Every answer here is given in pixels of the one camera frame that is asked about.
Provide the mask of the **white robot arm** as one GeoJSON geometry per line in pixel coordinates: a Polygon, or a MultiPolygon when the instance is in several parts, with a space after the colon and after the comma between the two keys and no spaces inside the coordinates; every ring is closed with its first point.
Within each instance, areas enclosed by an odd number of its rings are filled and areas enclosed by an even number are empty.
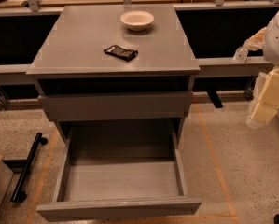
{"type": "Polygon", "coordinates": [[[259,75],[250,104],[246,124],[253,129],[267,125],[279,111],[279,11],[268,25],[247,39],[243,48],[263,50],[264,59],[274,68],[266,75],[259,75]]]}

